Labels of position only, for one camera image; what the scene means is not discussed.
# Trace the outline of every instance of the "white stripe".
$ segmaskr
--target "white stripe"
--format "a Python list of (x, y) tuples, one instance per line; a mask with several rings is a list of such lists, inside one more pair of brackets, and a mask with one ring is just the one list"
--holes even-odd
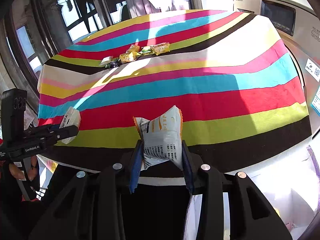
[(139, 177), (139, 184), (151, 186), (185, 186), (184, 178)]

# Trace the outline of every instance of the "yellow snack package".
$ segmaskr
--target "yellow snack package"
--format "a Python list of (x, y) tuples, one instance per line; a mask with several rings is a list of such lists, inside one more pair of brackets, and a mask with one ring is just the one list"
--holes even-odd
[(135, 61), (139, 56), (140, 54), (138, 52), (132, 51), (129, 53), (121, 54), (119, 57), (120, 57), (121, 63), (128, 63), (128, 62)]
[(157, 45), (150, 46), (151, 50), (158, 56), (162, 53), (169, 52), (170, 51), (170, 43), (163, 42)]
[(127, 49), (126, 53), (130, 53), (130, 52), (134, 52), (134, 51), (139, 52), (139, 50), (140, 50), (140, 46), (131, 44), (130, 48)]
[(140, 51), (141, 55), (149, 55), (149, 54), (153, 54), (154, 52), (151, 51), (151, 47), (150, 46), (145, 46), (142, 48), (142, 50)]

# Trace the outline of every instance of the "black stripe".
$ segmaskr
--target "black stripe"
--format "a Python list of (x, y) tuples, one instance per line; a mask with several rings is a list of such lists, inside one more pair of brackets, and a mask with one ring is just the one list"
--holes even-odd
[(71, 70), (74, 72), (79, 72), (82, 74), (87, 74), (87, 75), (92, 75), (95, 73), (98, 73), (100, 71), (106, 70), (104, 67), (89, 67), (89, 66), (81, 66), (81, 65), (76, 65), (76, 64), (71, 64), (67, 62), (63, 62), (60, 60), (55, 60), (53, 58), (50, 58), (45, 62), (46, 65), (53, 66), (53, 67), (58, 67), (58, 68), (63, 68), (67, 70)]
[[(271, 158), (309, 136), (311, 136), (311, 126), (309, 116), (306, 116), (298, 122), (255, 136), (188, 148), (190, 152), (201, 155), (205, 163), (221, 172), (229, 172)], [(119, 162), (123, 153), (132, 150), (55, 146), (54, 150), (44, 156), (73, 166), (102, 171), (107, 166)], [(171, 162), (165, 162), (143, 171), (141, 176), (178, 178), (182, 177), (182, 172)]]
[[(196, 52), (196, 51), (200, 51), (203, 49), (207, 49), (208, 47), (212, 46), (213, 44), (216, 44), (218, 41), (221, 41), (222, 39), (224, 39), (225, 37), (227, 37), (228, 35), (230, 35), (231, 33), (233, 33), (234, 31), (238, 30), (239, 28), (243, 27), (244, 25), (246, 25), (248, 22), (250, 22), (254, 17), (256, 17), (255, 14), (250, 14), (248, 15), (246, 18), (244, 18), (243, 20), (241, 20), (240, 22), (238, 22), (237, 24), (235, 24), (234, 26), (232, 26), (231, 28), (227, 29), (226, 31), (213, 36), (205, 41), (201, 41), (199, 43), (196, 43), (194, 45), (188, 46), (188, 47), (184, 47), (181, 49), (175, 49), (172, 50), (170, 52), (166, 52), (163, 55), (172, 55), (172, 54), (178, 54), (178, 53), (187, 53), (187, 52)], [(146, 56), (142, 56), (139, 58), (140, 59), (144, 59), (144, 58), (151, 58), (151, 57), (156, 57), (155, 54), (151, 54), (151, 55), (146, 55)]]
[[(207, 49), (208, 47), (212, 46), (213, 44), (217, 43), (218, 41), (221, 41), (222, 39), (224, 39), (225, 37), (227, 37), (228, 35), (230, 35), (234, 31), (236, 31), (239, 28), (241, 28), (244, 25), (246, 25), (255, 16), (256, 16), (255, 14), (250, 14), (246, 18), (244, 18), (243, 20), (241, 20), (240, 22), (238, 22), (237, 24), (232, 26), (231, 28), (229, 28), (226, 31), (224, 31), (223, 33), (220, 33), (220, 34), (218, 34), (218, 35), (216, 35), (214, 37), (211, 37), (211, 38), (209, 38), (209, 39), (207, 39), (205, 41), (199, 42), (197, 44), (194, 44), (194, 45), (191, 45), (191, 46), (188, 46), (188, 47), (185, 47), (185, 48), (181, 48), (181, 49), (172, 50), (172, 51), (167, 52), (167, 53), (165, 53), (163, 55), (172, 55), (172, 54), (178, 54), (178, 53), (195, 52), (195, 51), (200, 51), (200, 50), (203, 50), (203, 49)], [(152, 57), (157, 57), (157, 56), (155, 54), (146, 55), (146, 56), (140, 57), (138, 60), (145, 59), (145, 58), (152, 58)], [(55, 59), (52, 59), (52, 58), (49, 59), (46, 62), (46, 64), (50, 65), (50, 66), (58, 67), (58, 68), (64, 68), (64, 69), (72, 70), (72, 71), (75, 71), (75, 72), (87, 74), (87, 75), (95, 74), (97, 72), (105, 70), (105, 68), (75, 65), (75, 64), (71, 64), (71, 63), (66, 63), (66, 62), (63, 62), (63, 61), (55, 60)]]
[(309, 116), (251, 137), (213, 145), (188, 147), (221, 172), (235, 171), (271, 158), (311, 136)]

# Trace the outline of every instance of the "display screen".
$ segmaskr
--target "display screen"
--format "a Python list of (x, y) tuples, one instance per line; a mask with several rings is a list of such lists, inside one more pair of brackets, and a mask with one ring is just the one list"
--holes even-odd
[(262, 0), (261, 15), (268, 17), (277, 29), (293, 36), (296, 18), (296, 10), (294, 8), (284, 4)]

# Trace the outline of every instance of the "camera lens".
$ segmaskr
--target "camera lens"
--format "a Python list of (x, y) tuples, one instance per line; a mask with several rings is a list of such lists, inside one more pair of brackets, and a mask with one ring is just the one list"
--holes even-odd
[(19, 97), (18, 107), (19, 109), (22, 107), (22, 97)]
[(14, 107), (14, 109), (17, 109), (17, 107), (18, 107), (18, 99), (17, 98), (14, 99), (13, 107)]

